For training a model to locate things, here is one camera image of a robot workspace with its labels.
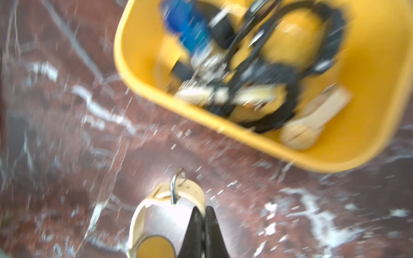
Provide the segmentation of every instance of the yellow basin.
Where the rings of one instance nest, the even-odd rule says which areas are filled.
[[[250,0],[231,5],[239,19]],[[301,103],[339,82],[352,91],[350,104],[326,126],[318,142],[304,151],[279,143],[278,133],[259,135],[167,92],[169,71],[185,53],[162,25],[159,0],[129,0],[115,37],[114,57],[125,84],[137,94],[298,167],[317,172],[355,168],[388,143],[410,99],[413,71],[413,15],[407,0],[331,0],[349,22],[337,65],[306,79]]]

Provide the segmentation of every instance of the black rubber strap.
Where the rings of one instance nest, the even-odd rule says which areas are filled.
[[[239,89],[244,86],[247,83],[255,83],[254,78],[248,77],[248,79],[241,80],[242,75],[247,72],[249,69],[251,69],[251,65],[253,65],[254,61],[256,61],[259,57],[259,52],[261,51],[262,47],[264,44],[267,42],[269,37],[272,35],[273,31],[275,30],[277,26],[277,13],[280,10],[274,12],[274,14],[268,19],[267,22],[264,24],[269,24],[267,30],[264,32],[264,34],[257,40],[257,44],[254,45],[252,51],[250,54],[247,56],[247,58],[242,61],[236,68],[236,72],[234,76],[231,78],[231,80],[228,82],[228,87],[229,87],[229,98],[228,102],[222,106],[221,112],[225,116],[230,116],[232,111],[234,110],[235,106],[231,105],[230,102],[234,98],[235,94]]]
[[[316,61],[299,75],[299,79],[303,79],[312,74],[323,74],[333,66],[333,59],[342,44],[344,26],[346,25],[344,16],[339,9],[333,9],[323,2],[315,3],[312,0],[304,0],[288,4],[275,13],[273,15],[274,18],[269,19],[260,26],[257,33],[264,31],[263,36],[267,37],[261,36],[253,44],[254,49],[257,47],[261,50],[274,31],[274,28],[277,26],[277,23],[288,13],[301,8],[310,9],[316,13],[324,23],[328,24],[328,30],[323,39],[323,43],[321,44]]]
[[[263,74],[256,75],[257,84],[279,84],[286,83],[286,97],[284,103],[273,113],[252,122],[241,122],[246,128],[254,128],[256,133],[266,133],[271,130],[280,129],[294,116],[294,110],[298,104],[299,83],[295,69],[280,63],[270,65]]]
[[[273,1],[262,13],[259,14],[259,11],[268,4],[270,1]],[[234,57],[235,53],[239,49],[241,41],[251,32],[251,30],[259,24],[265,17],[267,17],[275,8],[280,6],[282,0],[255,0],[244,15],[244,23],[241,29],[238,31],[234,40],[228,48],[228,53],[225,57],[225,62],[227,63],[227,69],[230,70],[231,60]]]

